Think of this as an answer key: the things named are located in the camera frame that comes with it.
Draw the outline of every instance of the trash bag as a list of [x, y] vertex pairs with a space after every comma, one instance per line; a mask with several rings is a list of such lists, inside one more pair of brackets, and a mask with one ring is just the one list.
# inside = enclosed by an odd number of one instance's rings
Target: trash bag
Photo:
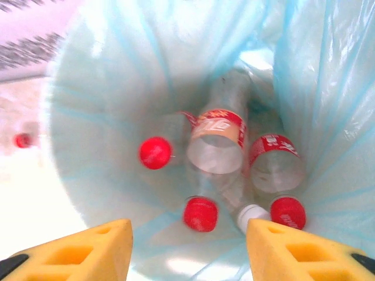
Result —
[[225, 208], [197, 233], [183, 167], [137, 159], [145, 122], [196, 112], [235, 64], [275, 107], [306, 161], [306, 230], [375, 256], [373, 3], [91, 0], [52, 65], [44, 117], [71, 203], [88, 227], [132, 219], [129, 279], [251, 280]]

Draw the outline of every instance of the yellow foam pad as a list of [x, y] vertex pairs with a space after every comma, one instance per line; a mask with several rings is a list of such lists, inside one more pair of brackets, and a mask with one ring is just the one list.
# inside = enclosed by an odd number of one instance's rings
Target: yellow foam pad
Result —
[[124, 281], [132, 252], [130, 220], [117, 220], [22, 252], [29, 259], [3, 281]]
[[350, 255], [359, 249], [271, 221], [249, 220], [247, 251], [254, 281], [374, 281]]

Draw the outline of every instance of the white bottle cap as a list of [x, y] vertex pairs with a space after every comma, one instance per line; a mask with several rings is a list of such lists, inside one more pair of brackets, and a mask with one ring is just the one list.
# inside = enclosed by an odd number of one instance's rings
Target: white bottle cap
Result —
[[261, 218], [263, 220], [270, 220], [270, 214], [262, 207], [252, 204], [244, 207], [237, 217], [237, 226], [246, 235], [247, 223], [251, 218]]

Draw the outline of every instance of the bottle neck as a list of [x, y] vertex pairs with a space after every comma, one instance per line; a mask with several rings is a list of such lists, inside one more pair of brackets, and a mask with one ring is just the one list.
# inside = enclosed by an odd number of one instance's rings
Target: bottle neck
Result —
[[285, 134], [281, 118], [274, 110], [250, 116], [248, 128], [250, 138], [254, 140], [270, 133]]
[[250, 86], [250, 76], [245, 71], [229, 71], [212, 84], [208, 109], [228, 109], [244, 118]]
[[217, 188], [213, 180], [214, 174], [200, 170], [191, 164], [191, 162], [186, 163], [186, 169], [194, 190], [194, 195], [215, 199]]
[[247, 180], [242, 175], [237, 180], [221, 192], [221, 197], [231, 214], [236, 214], [243, 207], [255, 204], [251, 190], [247, 188]]

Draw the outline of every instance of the red object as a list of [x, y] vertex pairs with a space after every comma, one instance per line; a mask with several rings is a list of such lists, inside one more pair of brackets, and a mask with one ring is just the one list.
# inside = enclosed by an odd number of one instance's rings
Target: red object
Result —
[[187, 111], [178, 111], [177, 113], [183, 114], [186, 117], [186, 119], [189, 121], [193, 130], [194, 127], [197, 125], [197, 118], [193, 114]]
[[236, 136], [236, 142], [242, 149], [244, 148], [245, 132], [247, 129], [246, 123], [239, 115], [226, 109], [211, 109], [199, 115], [196, 122], [196, 126], [194, 127], [192, 133], [193, 137], [194, 134], [197, 134], [197, 131], [212, 131], [212, 129], [209, 129], [210, 120], [215, 120], [216, 122], [229, 121], [229, 123], [232, 123], [233, 125], [238, 127], [238, 135]]
[[151, 170], [158, 170], [168, 164], [172, 156], [172, 146], [164, 138], [154, 136], [139, 147], [139, 159]]
[[261, 136], [251, 145], [249, 151], [250, 166], [257, 160], [259, 155], [272, 150], [283, 150], [299, 157], [294, 144], [288, 138], [282, 135], [269, 134]]
[[20, 133], [14, 137], [14, 143], [19, 148], [29, 148], [32, 146], [32, 137], [28, 133]]
[[306, 224], [305, 208], [296, 198], [281, 197], [276, 199], [270, 209], [273, 222], [296, 229], [303, 229]]
[[193, 197], [183, 212], [183, 222], [199, 232], [213, 231], [219, 216], [216, 203], [206, 197]]

